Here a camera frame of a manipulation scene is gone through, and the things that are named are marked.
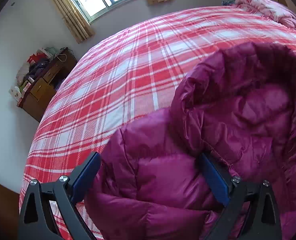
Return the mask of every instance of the dresser drawer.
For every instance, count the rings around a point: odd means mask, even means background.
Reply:
[[[33,86],[33,88],[31,89],[30,93],[37,98],[37,100],[40,99],[40,97],[43,95],[43,93],[45,92],[45,90],[47,89],[48,84],[45,82],[45,80],[43,80],[42,78],[40,78],[36,84]]]
[[[48,72],[44,75],[44,80],[47,83],[49,83],[54,78],[54,76],[58,73],[61,67],[62,67],[62,64],[60,64],[59,62],[53,65],[51,69],[48,70]]]

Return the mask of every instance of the bed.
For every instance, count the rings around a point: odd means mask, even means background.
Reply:
[[[198,62],[244,42],[281,43],[296,53],[296,30],[243,6],[179,11],[134,25],[91,48],[51,100],[24,170],[20,206],[32,179],[55,181],[101,152],[125,123],[168,107],[176,87]],[[70,239],[56,203],[54,217]],[[77,209],[97,238],[99,230]]]

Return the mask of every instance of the pink comforter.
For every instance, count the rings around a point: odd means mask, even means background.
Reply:
[[[235,4],[258,11],[271,20],[296,30],[296,14],[282,4],[271,0],[235,0]]]

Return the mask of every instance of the metal screw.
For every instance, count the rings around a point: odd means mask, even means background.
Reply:
[[[30,182],[30,185],[32,186],[35,186],[37,184],[37,180],[36,179],[33,179],[31,182]]]
[[[266,187],[270,186],[270,182],[268,180],[264,180],[263,181],[263,185],[265,185]]]
[[[238,177],[238,176],[233,176],[232,177],[232,181],[235,182],[235,183],[240,183],[241,182],[241,178]]]
[[[68,177],[66,175],[63,175],[63,176],[59,177],[60,182],[65,182],[67,179],[68,179]]]

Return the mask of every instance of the door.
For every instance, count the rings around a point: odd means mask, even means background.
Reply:
[[[19,194],[0,185],[0,240],[16,240]]]

